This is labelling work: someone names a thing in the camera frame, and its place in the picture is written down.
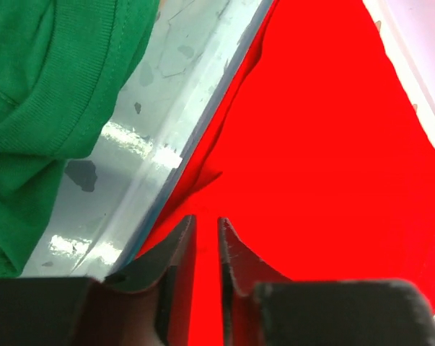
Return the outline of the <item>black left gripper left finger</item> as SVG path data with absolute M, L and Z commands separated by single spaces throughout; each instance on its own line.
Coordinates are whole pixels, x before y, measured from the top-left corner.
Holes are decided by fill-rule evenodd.
M 0 345 L 186 345 L 196 219 L 103 281 L 0 279 Z

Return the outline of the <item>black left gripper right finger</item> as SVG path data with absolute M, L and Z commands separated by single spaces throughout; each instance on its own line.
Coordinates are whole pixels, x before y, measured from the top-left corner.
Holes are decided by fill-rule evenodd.
M 401 280 L 297 282 L 220 218 L 225 345 L 435 345 L 427 300 Z

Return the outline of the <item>red t-shirt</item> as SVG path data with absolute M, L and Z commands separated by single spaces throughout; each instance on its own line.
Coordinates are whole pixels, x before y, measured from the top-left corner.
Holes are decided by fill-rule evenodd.
M 294 280 L 435 310 L 435 148 L 361 1 L 276 1 L 145 242 L 197 218 L 189 345 L 221 345 L 217 221 Z

